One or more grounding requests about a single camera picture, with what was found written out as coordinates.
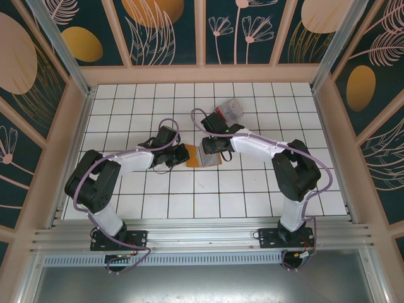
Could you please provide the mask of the orange snack packet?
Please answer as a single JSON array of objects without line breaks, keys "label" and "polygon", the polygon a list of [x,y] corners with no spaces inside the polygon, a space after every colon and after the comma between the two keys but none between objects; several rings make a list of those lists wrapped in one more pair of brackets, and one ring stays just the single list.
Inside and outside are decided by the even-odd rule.
[{"label": "orange snack packet", "polygon": [[220,154],[206,154],[202,146],[194,146],[185,144],[189,153],[189,160],[186,161],[186,167],[207,168],[222,164]]}]

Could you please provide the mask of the clear red snack packet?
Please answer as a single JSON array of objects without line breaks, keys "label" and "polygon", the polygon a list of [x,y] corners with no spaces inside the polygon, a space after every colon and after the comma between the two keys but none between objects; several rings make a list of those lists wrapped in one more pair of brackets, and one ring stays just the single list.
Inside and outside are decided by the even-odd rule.
[{"label": "clear red snack packet", "polygon": [[221,107],[223,110],[227,112],[229,119],[227,123],[228,126],[240,122],[244,115],[241,106],[234,98],[225,101],[224,103],[218,105],[217,107]]}]

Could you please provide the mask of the grey metal sheet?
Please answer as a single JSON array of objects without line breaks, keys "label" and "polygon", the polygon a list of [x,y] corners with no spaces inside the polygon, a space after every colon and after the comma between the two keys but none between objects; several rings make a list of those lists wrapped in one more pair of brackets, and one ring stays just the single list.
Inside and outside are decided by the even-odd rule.
[{"label": "grey metal sheet", "polygon": [[20,303],[396,303],[369,251],[318,252],[298,270],[279,264],[49,267],[39,258]]}]

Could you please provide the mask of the small green circuit board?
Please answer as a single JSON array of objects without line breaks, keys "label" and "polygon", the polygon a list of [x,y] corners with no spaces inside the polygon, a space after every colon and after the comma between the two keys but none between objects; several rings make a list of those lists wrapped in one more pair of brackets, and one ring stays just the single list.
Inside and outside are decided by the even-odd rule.
[{"label": "small green circuit board", "polygon": [[308,250],[308,251],[296,252],[294,253],[294,257],[297,259],[301,259],[302,262],[306,262],[311,256],[315,254],[316,254],[315,250]]}]

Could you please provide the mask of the peach circle gold lines panel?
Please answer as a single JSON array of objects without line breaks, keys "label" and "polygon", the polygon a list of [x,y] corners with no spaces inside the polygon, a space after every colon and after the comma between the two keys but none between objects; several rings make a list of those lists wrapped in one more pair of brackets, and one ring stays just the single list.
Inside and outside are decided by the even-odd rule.
[{"label": "peach circle gold lines panel", "polygon": [[349,6],[350,0],[297,0],[278,62],[319,63]]}]

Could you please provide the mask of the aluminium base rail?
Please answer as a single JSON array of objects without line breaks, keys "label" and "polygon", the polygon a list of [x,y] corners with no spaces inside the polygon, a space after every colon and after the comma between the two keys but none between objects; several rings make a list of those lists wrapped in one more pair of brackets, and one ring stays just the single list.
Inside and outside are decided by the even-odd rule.
[{"label": "aluminium base rail", "polygon": [[[147,246],[153,253],[216,253],[258,251],[253,232],[276,227],[277,217],[190,218],[127,220],[129,230],[148,232]],[[366,224],[353,223],[347,216],[319,217],[317,248],[339,250],[372,247]],[[51,229],[36,230],[31,253],[79,254],[90,252],[88,220],[55,220]]]}]

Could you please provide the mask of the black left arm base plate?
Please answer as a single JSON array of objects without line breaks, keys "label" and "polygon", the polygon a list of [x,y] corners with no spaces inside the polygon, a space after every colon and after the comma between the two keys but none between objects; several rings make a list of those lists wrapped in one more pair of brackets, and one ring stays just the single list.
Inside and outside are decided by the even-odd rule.
[{"label": "black left arm base plate", "polygon": [[[147,231],[145,230],[127,230],[119,232],[117,239],[130,246],[142,246],[147,244]],[[105,236],[101,231],[95,230],[91,234],[90,250],[91,251],[125,251],[130,250],[127,246],[122,246]]]}]

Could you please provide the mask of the aluminium side rail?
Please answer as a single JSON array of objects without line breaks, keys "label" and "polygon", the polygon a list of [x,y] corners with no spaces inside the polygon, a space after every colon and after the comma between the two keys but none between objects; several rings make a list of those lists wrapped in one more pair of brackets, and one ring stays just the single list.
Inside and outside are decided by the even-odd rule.
[{"label": "aluminium side rail", "polygon": [[313,97],[316,108],[319,112],[324,136],[330,150],[331,161],[345,208],[347,209],[351,221],[353,223],[360,223],[360,220],[355,213],[355,205],[352,202],[349,186],[343,171],[343,151],[341,148],[344,148],[348,143],[348,141],[345,141],[348,137],[345,137],[343,133],[345,131],[344,122],[342,121],[342,126],[339,125],[340,116],[338,115],[338,109],[334,109],[332,96],[329,97],[327,93],[326,95],[323,95],[321,92],[314,92]]},{"label": "aluminium side rail", "polygon": [[93,86],[84,95],[69,96],[69,109],[57,113],[56,126],[51,131],[52,138],[56,139],[56,152],[52,156],[61,162],[61,167],[57,171],[57,185],[53,187],[52,204],[45,225],[47,229],[54,226],[55,220],[64,217],[69,205],[69,196],[64,192],[64,187],[80,155],[96,90]]}]

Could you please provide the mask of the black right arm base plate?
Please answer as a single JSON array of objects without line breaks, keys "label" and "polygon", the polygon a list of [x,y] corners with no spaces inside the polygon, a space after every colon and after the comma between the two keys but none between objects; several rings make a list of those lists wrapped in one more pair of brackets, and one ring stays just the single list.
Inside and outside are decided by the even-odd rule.
[{"label": "black right arm base plate", "polygon": [[279,235],[277,228],[258,230],[259,245],[262,249],[303,249],[314,246],[314,233],[312,228],[304,227],[295,232],[292,239],[285,242]]}]

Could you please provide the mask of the pink flowers wall panel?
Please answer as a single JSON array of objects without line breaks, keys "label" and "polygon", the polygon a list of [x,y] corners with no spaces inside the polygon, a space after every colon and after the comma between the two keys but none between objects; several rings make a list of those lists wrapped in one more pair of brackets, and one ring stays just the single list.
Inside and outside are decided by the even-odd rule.
[{"label": "pink flowers wall panel", "polygon": [[286,0],[206,0],[206,63],[268,64]]}]

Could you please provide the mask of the yellow oval fern wall panel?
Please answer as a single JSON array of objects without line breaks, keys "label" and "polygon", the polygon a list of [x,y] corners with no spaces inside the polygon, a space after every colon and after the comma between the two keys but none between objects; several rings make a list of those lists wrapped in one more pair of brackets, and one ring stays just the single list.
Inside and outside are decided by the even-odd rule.
[{"label": "yellow oval fern wall panel", "polygon": [[404,0],[384,0],[336,81],[359,135],[404,90]]}]

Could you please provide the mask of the aluminium corner post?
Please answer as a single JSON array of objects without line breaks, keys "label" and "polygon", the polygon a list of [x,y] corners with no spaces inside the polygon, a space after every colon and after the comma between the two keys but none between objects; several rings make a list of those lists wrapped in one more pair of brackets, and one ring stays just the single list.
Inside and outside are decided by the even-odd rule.
[{"label": "aluminium corner post", "polygon": [[33,15],[37,18],[40,26],[43,28],[46,36],[52,42],[56,52],[59,54],[62,62],[67,67],[72,79],[78,85],[80,91],[89,96],[92,92],[91,86],[87,83],[81,69],[73,57],[69,47],[65,43],[61,32],[52,20],[50,14],[48,13],[45,4],[42,0],[26,0],[29,5]]},{"label": "aluminium corner post", "polygon": [[369,1],[373,0],[352,0],[311,81],[310,87],[313,95],[321,88],[359,20],[365,15]]}]

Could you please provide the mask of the single flower wall panel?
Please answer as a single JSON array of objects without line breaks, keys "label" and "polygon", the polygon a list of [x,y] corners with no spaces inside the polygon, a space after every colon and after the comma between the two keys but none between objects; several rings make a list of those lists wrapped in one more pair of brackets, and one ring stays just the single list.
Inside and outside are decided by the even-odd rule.
[{"label": "single flower wall panel", "polygon": [[41,147],[0,112],[0,226],[16,228],[41,154]]}]

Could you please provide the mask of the pink leaves wall panel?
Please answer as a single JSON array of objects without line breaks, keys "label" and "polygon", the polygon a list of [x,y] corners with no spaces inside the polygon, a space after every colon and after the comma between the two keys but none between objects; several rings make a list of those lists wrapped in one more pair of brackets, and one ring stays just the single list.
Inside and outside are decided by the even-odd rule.
[{"label": "pink leaves wall panel", "polygon": [[387,222],[404,221],[404,100],[360,149]]}]

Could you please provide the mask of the large peach circle wall panel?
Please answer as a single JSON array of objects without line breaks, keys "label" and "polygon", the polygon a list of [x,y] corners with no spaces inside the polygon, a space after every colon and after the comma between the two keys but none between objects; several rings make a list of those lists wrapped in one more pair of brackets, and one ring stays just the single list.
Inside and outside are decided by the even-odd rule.
[{"label": "large peach circle wall panel", "polygon": [[47,138],[66,82],[11,0],[0,0],[0,98]]}]

